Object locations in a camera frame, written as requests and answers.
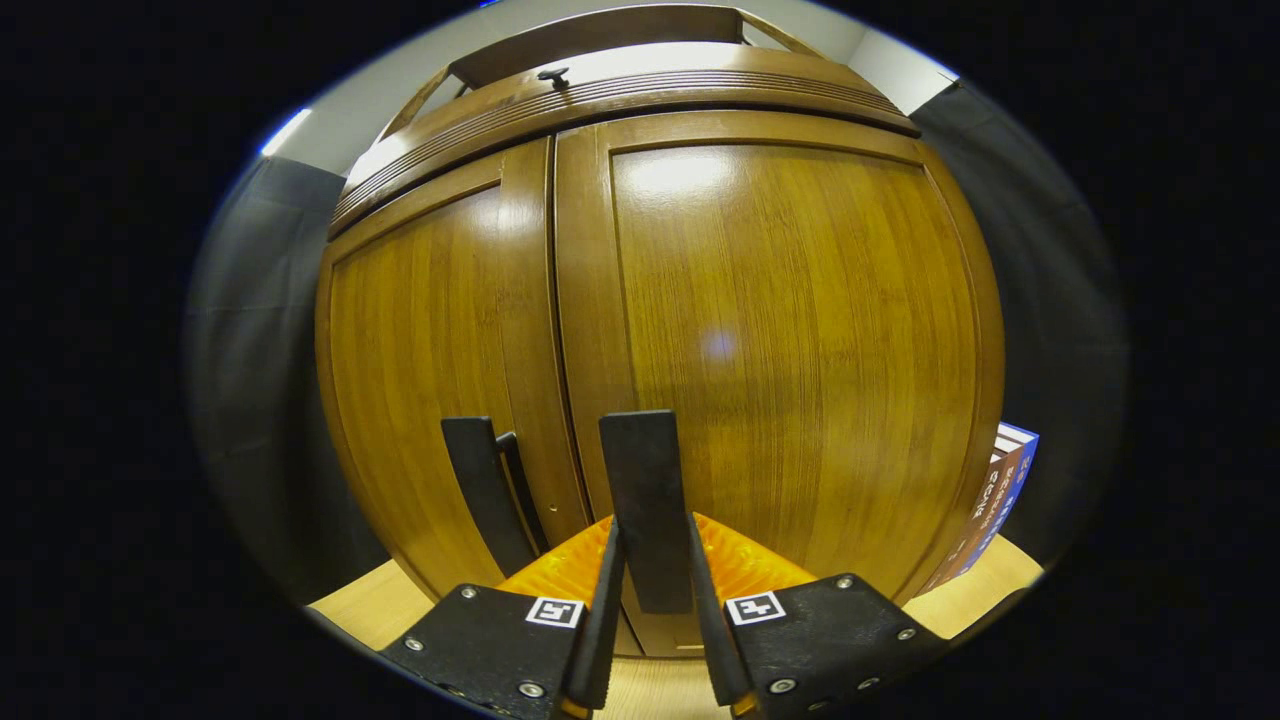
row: door panel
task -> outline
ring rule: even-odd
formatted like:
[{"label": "door panel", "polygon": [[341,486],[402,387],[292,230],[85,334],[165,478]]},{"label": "door panel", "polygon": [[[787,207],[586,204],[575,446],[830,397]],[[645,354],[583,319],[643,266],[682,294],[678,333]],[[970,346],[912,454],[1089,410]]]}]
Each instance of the door panel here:
[{"label": "door panel", "polygon": [[[557,142],[564,364],[595,515],[612,509],[599,416],[672,409],[689,510],[905,602],[961,530],[1001,404],[995,279],[945,169],[901,136],[780,113]],[[700,652],[691,615],[625,594],[646,653]]]},{"label": "door panel", "polygon": [[548,539],[586,527],[556,355],[550,143],[465,165],[355,225],[324,256],[316,351],[352,489],[433,598],[498,584],[440,419],[515,430]]}]

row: door handle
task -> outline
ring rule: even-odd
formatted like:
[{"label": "door handle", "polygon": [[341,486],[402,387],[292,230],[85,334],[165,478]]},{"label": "door handle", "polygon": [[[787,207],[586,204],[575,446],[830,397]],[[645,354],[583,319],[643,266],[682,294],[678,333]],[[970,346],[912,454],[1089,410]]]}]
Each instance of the door handle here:
[{"label": "door handle", "polygon": [[[502,574],[509,578],[550,550],[520,461],[516,433],[494,437],[489,418],[444,418],[440,430],[471,519]],[[509,484],[500,455],[507,457]]]}]

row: wooden floor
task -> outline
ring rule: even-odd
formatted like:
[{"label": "wooden floor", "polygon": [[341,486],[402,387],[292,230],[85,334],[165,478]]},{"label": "wooden floor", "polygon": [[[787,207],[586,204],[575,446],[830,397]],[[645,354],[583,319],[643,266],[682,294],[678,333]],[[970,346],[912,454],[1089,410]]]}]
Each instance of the wooden floor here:
[{"label": "wooden floor", "polygon": [[[1041,566],[1027,553],[996,536],[969,573],[911,600],[904,610],[934,634],[951,638],[1009,593],[1030,585],[1041,573]],[[311,607],[360,642],[381,650],[425,615],[431,601],[390,560]],[[700,659],[614,657],[608,697],[608,707],[594,717],[724,720],[730,716],[728,708],[716,705],[707,665]]]}]

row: black knob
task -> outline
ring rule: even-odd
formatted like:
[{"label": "black knob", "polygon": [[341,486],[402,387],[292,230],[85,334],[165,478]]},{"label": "black knob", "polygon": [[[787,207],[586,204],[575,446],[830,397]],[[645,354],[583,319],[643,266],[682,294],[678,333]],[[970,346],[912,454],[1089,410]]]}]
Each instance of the black knob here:
[{"label": "black knob", "polygon": [[554,70],[543,70],[538,73],[538,79],[549,79],[552,81],[552,87],[554,87],[556,90],[564,90],[566,87],[568,87],[568,81],[561,76],[563,76],[567,72],[568,68],[556,68]]}]

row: gray curtain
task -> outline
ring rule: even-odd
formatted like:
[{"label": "gray curtain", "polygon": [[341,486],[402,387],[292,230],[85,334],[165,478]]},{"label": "gray curtain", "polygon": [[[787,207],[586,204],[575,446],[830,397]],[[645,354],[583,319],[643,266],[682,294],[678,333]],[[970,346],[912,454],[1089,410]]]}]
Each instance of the gray curtain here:
[{"label": "gray curtain", "polygon": [[1130,352],[1123,296],[1080,191],[1025,128],[961,85],[911,122],[964,190],[991,251],[1005,316],[1004,420],[1041,434],[1001,534],[1047,564],[1116,461]]},{"label": "gray curtain", "polygon": [[387,560],[347,488],[314,351],[320,252],[343,178],[259,159],[209,228],[186,314],[207,480],[260,565],[312,602]]}]

